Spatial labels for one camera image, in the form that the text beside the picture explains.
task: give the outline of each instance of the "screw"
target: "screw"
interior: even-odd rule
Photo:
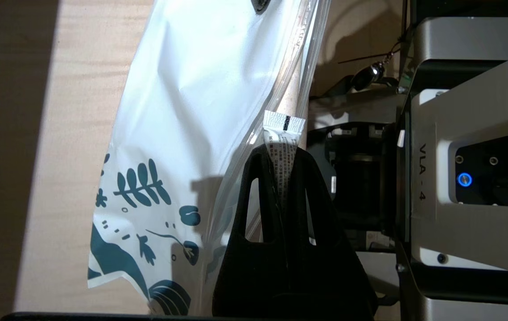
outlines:
[[[402,264],[399,263],[396,265],[396,271],[399,273],[402,273],[402,272],[406,271],[406,268],[405,268],[405,266],[403,266]]]
[[[441,253],[441,254],[438,254],[437,260],[438,260],[438,263],[444,264],[444,263],[446,263],[447,258],[444,254]]]

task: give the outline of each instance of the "white plastic bag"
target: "white plastic bag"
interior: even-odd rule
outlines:
[[[210,313],[223,242],[210,236],[233,214],[213,211],[222,177],[283,96],[315,2],[154,4],[101,171],[89,287],[123,277],[153,312]]]

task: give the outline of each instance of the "blue led light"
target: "blue led light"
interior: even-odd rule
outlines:
[[[472,176],[469,173],[461,173],[458,175],[458,184],[462,187],[468,187],[472,185]]]

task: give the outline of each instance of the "black cable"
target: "black cable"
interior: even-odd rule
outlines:
[[[396,47],[399,43],[400,42],[397,42],[395,45],[393,45],[392,48],[394,49],[394,47]],[[371,55],[371,56],[366,56],[366,57],[359,57],[359,58],[349,59],[349,60],[345,60],[345,61],[339,61],[338,64],[339,63],[351,62],[351,61],[359,61],[359,60],[363,60],[363,59],[376,58],[376,57],[384,57],[386,55],[389,55],[390,53],[393,53],[393,54],[394,53],[398,53],[400,50],[401,50],[400,48],[398,48],[398,49],[396,49],[394,51],[391,49],[391,51],[389,51],[388,53],[380,53],[378,55]]]

